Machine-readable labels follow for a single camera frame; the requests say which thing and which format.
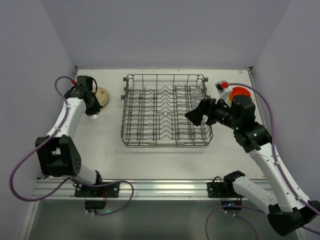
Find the small cream plate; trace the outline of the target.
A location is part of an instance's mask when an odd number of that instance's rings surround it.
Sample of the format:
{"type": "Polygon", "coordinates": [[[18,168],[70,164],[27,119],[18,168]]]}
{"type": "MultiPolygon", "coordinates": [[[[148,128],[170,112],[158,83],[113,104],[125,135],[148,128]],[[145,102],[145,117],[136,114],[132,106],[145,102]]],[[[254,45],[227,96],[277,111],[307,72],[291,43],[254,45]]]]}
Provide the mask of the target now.
{"type": "Polygon", "coordinates": [[[96,96],[101,108],[104,108],[110,99],[109,93],[103,87],[97,88],[95,96],[96,96]]]}

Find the clear glass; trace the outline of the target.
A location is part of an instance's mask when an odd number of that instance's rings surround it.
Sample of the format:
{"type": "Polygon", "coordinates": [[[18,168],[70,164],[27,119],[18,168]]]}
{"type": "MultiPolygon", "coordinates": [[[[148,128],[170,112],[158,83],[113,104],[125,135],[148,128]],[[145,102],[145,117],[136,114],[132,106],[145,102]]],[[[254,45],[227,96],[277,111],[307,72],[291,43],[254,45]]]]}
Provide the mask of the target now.
{"type": "Polygon", "coordinates": [[[87,115],[87,114],[84,114],[84,118],[87,120],[87,121],[95,121],[99,118],[99,114],[96,113],[96,114],[92,114],[92,115],[87,115]]]}
{"type": "Polygon", "coordinates": [[[193,99],[198,99],[202,97],[202,91],[200,88],[195,88],[191,91],[191,97],[193,99]]]}
{"type": "Polygon", "coordinates": [[[199,104],[201,103],[201,98],[195,98],[192,100],[192,103],[191,103],[191,110],[195,110],[199,104]]]}

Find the orange bowl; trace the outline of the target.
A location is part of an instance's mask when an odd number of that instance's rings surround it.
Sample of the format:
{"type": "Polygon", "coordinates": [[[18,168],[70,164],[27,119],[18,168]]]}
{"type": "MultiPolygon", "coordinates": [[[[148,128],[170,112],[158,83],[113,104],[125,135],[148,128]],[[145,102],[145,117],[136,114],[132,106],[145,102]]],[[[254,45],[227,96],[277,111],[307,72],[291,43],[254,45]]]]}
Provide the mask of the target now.
{"type": "Polygon", "coordinates": [[[249,90],[247,90],[244,87],[237,86],[232,89],[228,98],[230,101],[232,101],[235,96],[239,96],[239,95],[247,96],[249,98],[251,97],[251,93],[249,90]]]}

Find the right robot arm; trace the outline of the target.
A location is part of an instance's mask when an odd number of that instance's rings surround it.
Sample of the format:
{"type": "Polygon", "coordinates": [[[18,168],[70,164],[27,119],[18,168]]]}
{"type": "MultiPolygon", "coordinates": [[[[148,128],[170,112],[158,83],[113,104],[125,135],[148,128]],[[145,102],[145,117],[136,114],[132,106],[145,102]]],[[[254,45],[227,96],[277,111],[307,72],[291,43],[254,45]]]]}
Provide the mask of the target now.
{"type": "Polygon", "coordinates": [[[310,200],[295,182],[281,160],[270,133],[256,122],[255,110],[251,97],[237,95],[231,105],[222,99],[202,99],[185,117],[199,126],[203,116],[206,116],[208,126],[220,123],[233,130],[236,142],[258,165],[272,193],[253,183],[240,171],[226,175],[223,184],[229,192],[255,204],[266,214],[275,232],[286,236],[310,223],[319,214],[320,203],[310,200]]]}

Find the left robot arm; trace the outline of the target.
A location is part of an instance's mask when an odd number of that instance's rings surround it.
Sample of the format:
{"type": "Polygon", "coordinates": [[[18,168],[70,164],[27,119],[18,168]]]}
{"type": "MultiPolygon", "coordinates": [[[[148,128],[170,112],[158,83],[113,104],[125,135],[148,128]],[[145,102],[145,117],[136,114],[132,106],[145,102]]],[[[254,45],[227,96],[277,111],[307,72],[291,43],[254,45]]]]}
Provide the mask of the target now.
{"type": "Polygon", "coordinates": [[[63,100],[61,112],[45,137],[38,137],[35,149],[40,169],[45,176],[70,177],[77,183],[99,185],[101,174],[82,163],[82,158],[73,141],[83,115],[100,113],[100,105],[93,92],[97,82],[91,76],[81,75],[65,94],[58,92],[63,100]]]}

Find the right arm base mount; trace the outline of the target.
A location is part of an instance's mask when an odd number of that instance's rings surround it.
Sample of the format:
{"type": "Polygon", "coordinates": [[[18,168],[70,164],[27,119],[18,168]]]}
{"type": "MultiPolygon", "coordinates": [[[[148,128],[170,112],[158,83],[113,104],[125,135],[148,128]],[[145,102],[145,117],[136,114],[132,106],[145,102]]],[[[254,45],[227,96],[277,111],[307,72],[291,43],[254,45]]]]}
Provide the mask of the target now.
{"type": "Polygon", "coordinates": [[[243,197],[237,194],[228,181],[216,176],[212,181],[206,183],[207,195],[209,198],[219,199],[223,210],[239,212],[241,209],[236,206],[243,205],[243,197]]]}

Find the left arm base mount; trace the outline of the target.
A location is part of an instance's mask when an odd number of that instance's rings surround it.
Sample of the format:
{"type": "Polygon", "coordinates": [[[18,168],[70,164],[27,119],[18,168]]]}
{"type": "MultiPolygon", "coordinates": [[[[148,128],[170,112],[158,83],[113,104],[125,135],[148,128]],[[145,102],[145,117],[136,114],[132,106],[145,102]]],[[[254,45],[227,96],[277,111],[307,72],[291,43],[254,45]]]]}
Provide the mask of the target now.
{"type": "Polygon", "coordinates": [[[75,187],[74,196],[85,198],[84,208],[94,213],[105,208],[108,198],[117,198],[120,190],[119,183],[112,183],[105,187],[89,187],[77,183],[72,186],[75,187]]]}

